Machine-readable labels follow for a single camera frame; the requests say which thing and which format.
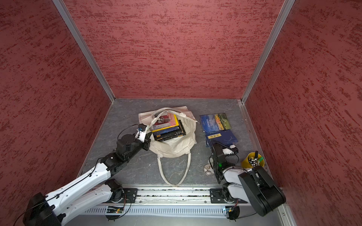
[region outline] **book spine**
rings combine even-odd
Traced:
[[[166,141],[166,140],[171,140],[171,139],[174,139],[174,138],[177,138],[177,137],[182,137],[182,136],[184,136],[184,135],[186,135],[185,133],[182,133],[182,134],[180,134],[180,135],[176,135],[176,136],[172,136],[172,137],[167,137],[167,138],[162,138],[162,137],[160,137],[159,139],[155,139],[156,141]]]
[[[183,134],[183,133],[184,133],[184,131],[176,131],[176,132],[171,131],[169,133],[156,135],[155,140],[160,139],[160,138],[169,138],[169,137],[177,136],[177,135],[180,135],[180,134]]]
[[[160,130],[160,131],[157,131],[157,132],[152,132],[153,135],[160,135],[160,134],[164,134],[164,133],[168,133],[168,132],[171,132],[171,131],[175,131],[175,130],[178,130],[180,127],[179,126],[175,126],[175,127],[171,127],[171,128],[168,128],[168,129],[163,129],[163,130]]]

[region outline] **bag handle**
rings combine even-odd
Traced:
[[[182,177],[182,179],[180,180],[180,182],[178,182],[177,184],[171,184],[170,182],[168,182],[168,180],[166,179],[166,177],[165,177],[165,175],[163,174],[163,171],[162,171],[161,158],[159,156],[157,156],[157,161],[158,161],[158,164],[159,164],[160,174],[161,174],[162,179],[166,182],[166,184],[170,185],[171,187],[178,187],[184,181],[184,179],[185,179],[185,177],[187,175],[187,172],[189,171],[189,168],[190,168],[191,152],[189,152],[188,155],[189,155],[189,157],[187,159],[187,167],[186,167],[185,174]]]
[[[154,118],[154,119],[151,121],[151,123],[149,124],[149,126],[151,127],[152,125],[154,125],[154,124],[156,123],[156,121],[160,118],[161,114],[164,113],[164,112],[171,112],[171,113],[173,113],[173,114],[175,114],[175,115],[181,116],[182,118],[189,119],[189,120],[192,120],[192,121],[197,122],[196,120],[187,117],[186,114],[183,113],[183,112],[177,112],[177,111],[174,111],[174,110],[164,110],[164,111],[160,112],[160,113],[157,115],[157,117]]]

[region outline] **cable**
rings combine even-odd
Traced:
[[[210,164],[210,166],[211,166],[211,169],[214,170],[214,168],[212,167],[211,162],[210,162],[210,158],[211,158],[211,157],[212,157],[212,155],[210,155],[210,157],[209,157],[209,164]]]
[[[127,127],[127,128],[125,128],[124,130],[122,130],[122,131],[118,134],[117,140],[119,140],[119,136],[120,136],[120,134],[121,134],[123,131],[125,131],[126,129],[131,128],[132,126],[135,126],[135,125],[138,125],[138,124],[130,125],[129,127]]]
[[[224,146],[225,148],[227,148],[227,149],[231,150],[232,152],[234,152],[234,150],[232,150],[232,149],[229,148],[228,146],[226,146],[226,145],[224,145],[224,144],[222,144],[222,143],[220,143],[220,142],[218,142],[218,141],[216,141],[216,140],[211,140],[211,141],[213,141],[213,142],[215,142],[215,143],[217,143],[217,144],[219,144],[219,145],[221,145],[221,146]]]
[[[232,209],[234,209],[237,206],[238,203],[239,203],[239,199],[236,199],[236,203],[235,203],[235,205],[234,205],[234,207]]]
[[[117,217],[117,218],[115,218],[115,219],[113,219],[113,220],[116,220],[116,219],[119,219],[119,218],[121,218],[121,217],[123,217],[124,215],[126,215],[126,213],[128,213],[128,211],[131,209],[131,206],[132,206],[132,201],[131,201],[131,199],[129,199],[129,201],[130,201],[130,207],[128,208],[128,210],[122,215],[122,216],[119,216],[119,217]]]
[[[20,216],[18,216],[18,218],[16,218],[16,220],[15,220],[15,222],[14,222],[13,226],[15,226],[15,224],[16,224],[16,222],[19,220],[19,218],[20,218],[22,215],[24,215],[26,212],[28,212],[29,210],[31,210],[31,209],[33,209],[33,208],[35,208],[35,207],[39,206],[39,205],[42,205],[42,204],[44,204],[44,203],[46,203],[46,202],[48,202],[48,201],[50,201],[50,200],[52,200],[52,199],[54,199],[54,198],[56,198],[56,197],[59,197],[59,195],[63,194],[66,190],[70,189],[70,188],[71,188],[71,187],[73,187],[74,185],[76,185],[76,184],[78,184],[79,182],[83,181],[83,180],[84,180],[84,179],[86,179],[87,177],[92,176],[92,173],[94,172],[94,170],[96,169],[96,166],[97,166],[97,164],[98,164],[98,160],[100,160],[100,159],[102,159],[102,158],[97,159],[97,162],[96,162],[96,165],[94,166],[94,169],[92,170],[92,172],[90,172],[90,173],[88,174],[88,176],[86,176],[85,178],[81,179],[81,180],[80,180],[80,181],[78,181],[77,183],[73,184],[73,185],[72,185],[72,186],[70,186],[69,188],[67,188],[67,189],[63,190],[61,193],[56,194],[54,197],[52,197],[52,198],[50,198],[50,199],[48,199],[48,200],[45,200],[44,202],[39,203],[39,204],[37,204],[37,205],[35,205],[35,206],[33,206],[33,207],[31,207],[31,208],[27,209],[27,210],[26,210],[25,212],[23,212]]]
[[[139,136],[141,136],[141,131],[140,131],[140,129],[141,129],[141,127],[139,126],[139,124],[138,124],[138,128],[137,128],[137,131],[138,131],[138,137],[136,138],[136,139],[138,139],[139,138]]]
[[[250,217],[250,216],[253,216],[254,214],[256,214],[256,212],[253,213],[253,214],[250,214],[250,215],[245,215],[245,216],[242,216],[242,217],[238,217],[238,218],[236,218],[235,220],[240,219],[240,218],[244,218],[244,217]]]
[[[226,154],[225,155],[225,157],[229,157],[229,156],[236,156],[237,157],[237,162],[235,163],[235,165],[239,163],[240,159],[239,159],[239,156],[237,154]]]
[[[125,206],[126,206],[126,197],[124,196],[124,198],[123,198],[123,209],[125,209]],[[108,206],[108,208],[113,208],[113,209],[118,209],[118,207],[116,207],[116,206]]]

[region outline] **black book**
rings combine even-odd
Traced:
[[[171,132],[167,132],[164,134],[160,134],[160,135],[154,135],[153,137],[155,138],[156,141],[165,141],[165,140],[169,140],[172,138],[176,138],[176,137],[181,137],[186,135],[184,126],[181,123],[181,120],[178,121],[180,128]]]

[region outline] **pen holder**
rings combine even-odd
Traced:
[[[249,153],[248,156],[241,162],[241,167],[244,168],[244,169],[246,169],[246,168],[253,168],[253,166],[250,165],[250,163],[249,163],[249,159],[250,159],[251,157],[254,157],[254,156],[255,156],[255,152]],[[265,164],[265,161],[264,161],[264,159],[263,159],[263,160],[259,163],[259,165],[260,165],[261,167],[264,167],[264,164]]]

